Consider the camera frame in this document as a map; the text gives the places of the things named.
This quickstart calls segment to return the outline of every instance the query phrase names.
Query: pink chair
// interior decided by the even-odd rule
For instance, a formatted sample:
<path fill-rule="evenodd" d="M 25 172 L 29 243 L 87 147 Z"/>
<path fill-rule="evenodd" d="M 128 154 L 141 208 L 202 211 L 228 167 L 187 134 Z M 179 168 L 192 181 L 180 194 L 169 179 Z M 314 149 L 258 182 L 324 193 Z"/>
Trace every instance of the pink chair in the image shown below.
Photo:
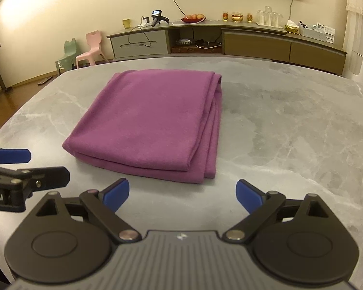
<path fill-rule="evenodd" d="M 86 34 L 86 41 L 87 44 L 91 47 L 90 51 L 86 52 L 86 53 L 82 53 L 79 56 L 76 57 L 76 63 L 77 63 L 77 68 L 78 68 L 78 62 L 82 61 L 82 60 L 88 60 L 90 65 L 96 65 L 96 62 L 94 60 L 94 57 L 99 54 L 101 55 L 101 57 L 109 63 L 109 61 L 107 60 L 107 58 L 105 57 L 105 55 L 102 53 L 101 50 L 101 40 L 102 40 L 102 36 L 99 30 L 96 30 L 95 32 L 91 32 Z"/>

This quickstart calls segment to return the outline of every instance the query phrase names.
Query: gold container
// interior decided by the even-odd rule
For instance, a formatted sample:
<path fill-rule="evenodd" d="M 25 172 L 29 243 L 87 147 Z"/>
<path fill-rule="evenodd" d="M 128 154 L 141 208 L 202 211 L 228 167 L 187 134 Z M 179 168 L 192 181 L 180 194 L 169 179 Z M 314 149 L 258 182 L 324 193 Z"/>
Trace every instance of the gold container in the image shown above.
<path fill-rule="evenodd" d="M 240 23 L 243 21 L 243 14 L 242 13 L 232 13 L 231 19 L 233 22 Z"/>
<path fill-rule="evenodd" d="M 299 29 L 297 27 L 292 27 L 292 26 L 289 26 L 289 25 L 285 25 L 285 31 L 289 32 L 289 33 L 292 33 L 292 34 L 297 34 L 299 35 Z"/>

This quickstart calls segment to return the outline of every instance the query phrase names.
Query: bowl of fruit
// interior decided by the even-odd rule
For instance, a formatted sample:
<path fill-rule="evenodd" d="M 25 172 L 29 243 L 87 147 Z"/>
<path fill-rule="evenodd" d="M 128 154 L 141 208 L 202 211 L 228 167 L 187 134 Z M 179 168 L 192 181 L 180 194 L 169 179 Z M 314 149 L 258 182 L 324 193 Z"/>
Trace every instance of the bowl of fruit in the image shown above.
<path fill-rule="evenodd" d="M 205 16 L 203 14 L 192 14 L 186 15 L 181 19 L 185 23 L 198 23 L 205 20 Z"/>

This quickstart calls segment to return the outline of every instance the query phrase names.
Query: paper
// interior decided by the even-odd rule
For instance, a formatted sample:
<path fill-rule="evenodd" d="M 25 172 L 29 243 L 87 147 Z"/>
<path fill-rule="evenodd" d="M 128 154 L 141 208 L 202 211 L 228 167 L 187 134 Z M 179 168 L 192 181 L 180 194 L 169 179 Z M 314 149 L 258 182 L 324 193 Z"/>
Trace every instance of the paper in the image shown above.
<path fill-rule="evenodd" d="M 287 26 L 291 26 L 291 27 L 296 27 L 296 28 L 298 28 L 298 27 L 299 27 L 296 23 L 294 23 L 294 22 L 293 22 L 293 21 L 291 21 L 291 20 L 288 20 L 286 25 L 287 25 Z"/>
<path fill-rule="evenodd" d="M 335 29 L 323 24 L 317 23 L 317 28 L 322 29 L 326 34 L 326 42 L 335 43 Z"/>

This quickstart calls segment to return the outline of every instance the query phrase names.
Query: green chair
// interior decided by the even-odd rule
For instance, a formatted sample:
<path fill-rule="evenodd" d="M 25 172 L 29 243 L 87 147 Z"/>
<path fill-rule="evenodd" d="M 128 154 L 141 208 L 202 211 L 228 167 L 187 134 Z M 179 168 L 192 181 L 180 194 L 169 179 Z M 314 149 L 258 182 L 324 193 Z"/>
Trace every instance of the green chair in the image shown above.
<path fill-rule="evenodd" d="M 73 38 L 71 41 L 65 41 L 65 55 L 59 60 L 55 61 L 55 66 L 57 67 L 58 75 L 61 74 L 60 69 L 65 69 L 65 71 L 71 70 L 73 64 L 76 64 L 76 57 L 82 52 L 79 50 L 76 39 Z"/>

